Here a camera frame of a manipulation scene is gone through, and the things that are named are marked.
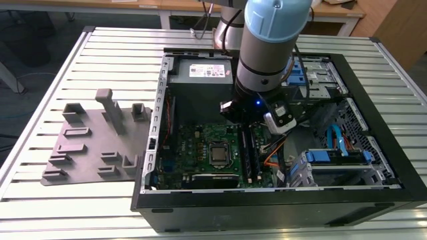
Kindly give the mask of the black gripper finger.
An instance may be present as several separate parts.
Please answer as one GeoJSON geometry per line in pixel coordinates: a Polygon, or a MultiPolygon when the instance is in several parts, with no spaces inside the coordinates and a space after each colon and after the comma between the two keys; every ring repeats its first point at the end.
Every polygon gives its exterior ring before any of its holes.
{"type": "Polygon", "coordinates": [[[234,113],[235,113],[235,110],[234,110],[234,101],[230,100],[230,101],[222,101],[220,104],[219,104],[219,107],[220,107],[220,115],[230,121],[230,122],[234,122],[235,119],[234,119],[234,113]]]}

